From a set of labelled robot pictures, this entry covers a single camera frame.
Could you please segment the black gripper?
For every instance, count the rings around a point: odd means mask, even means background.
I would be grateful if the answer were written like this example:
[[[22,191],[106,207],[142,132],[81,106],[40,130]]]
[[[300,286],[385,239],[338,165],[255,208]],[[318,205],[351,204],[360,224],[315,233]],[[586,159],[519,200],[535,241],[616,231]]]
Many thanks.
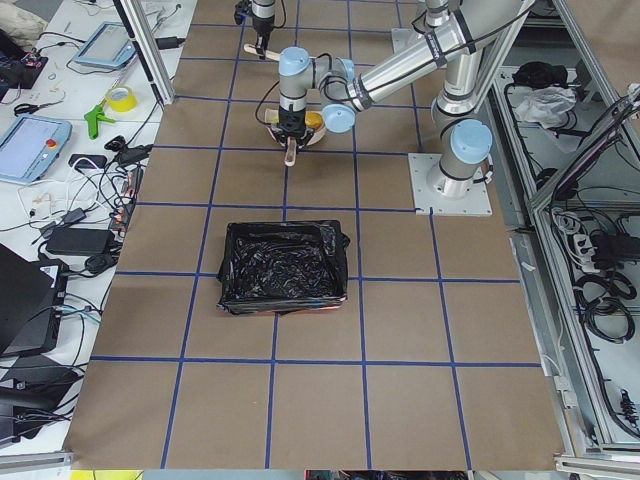
[[[280,145],[286,149],[288,147],[288,139],[296,140],[296,150],[301,151],[305,148],[305,136],[307,127],[305,125],[306,109],[294,111],[292,107],[284,109],[282,106],[278,108],[278,122],[276,125],[276,139]]]
[[[267,49],[271,33],[274,29],[274,18],[254,17],[252,20],[253,28],[256,32],[256,49]]]

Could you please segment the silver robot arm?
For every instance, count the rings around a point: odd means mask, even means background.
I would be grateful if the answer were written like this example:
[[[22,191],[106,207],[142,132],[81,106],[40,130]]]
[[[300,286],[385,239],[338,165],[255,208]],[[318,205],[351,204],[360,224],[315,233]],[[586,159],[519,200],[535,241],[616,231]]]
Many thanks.
[[[256,41],[254,49],[258,57],[262,60],[266,58],[268,50],[268,43],[270,40],[271,32],[275,28],[275,15],[276,15],[276,2],[270,0],[255,0],[251,1],[251,13],[252,13],[252,26],[256,33]],[[279,81],[276,81],[269,90],[265,93],[262,100],[259,102],[255,109],[254,116],[256,120],[267,128],[269,134],[273,137],[279,146],[282,146],[281,140],[277,134],[273,134],[272,126],[270,123],[265,122],[259,116],[259,109],[262,103],[266,100],[269,94],[279,85]]]
[[[307,125],[307,94],[319,92],[324,127],[345,133],[358,113],[437,70],[446,73],[435,99],[434,120],[448,139],[450,127],[476,113],[534,4],[531,1],[428,1],[405,45],[357,74],[351,61],[312,56],[290,46],[278,55],[279,107],[268,128],[292,166],[313,137]]]

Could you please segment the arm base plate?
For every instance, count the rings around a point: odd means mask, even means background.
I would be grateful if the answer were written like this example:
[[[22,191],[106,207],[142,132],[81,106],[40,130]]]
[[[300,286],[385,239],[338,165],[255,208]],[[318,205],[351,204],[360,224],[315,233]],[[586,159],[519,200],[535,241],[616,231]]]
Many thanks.
[[[441,154],[409,153],[414,211],[417,215],[489,217],[492,207],[482,167],[474,176],[454,180],[440,168]]]
[[[407,45],[414,41],[417,32],[408,28],[393,28],[391,30],[391,43],[393,54],[397,54],[406,49]]]

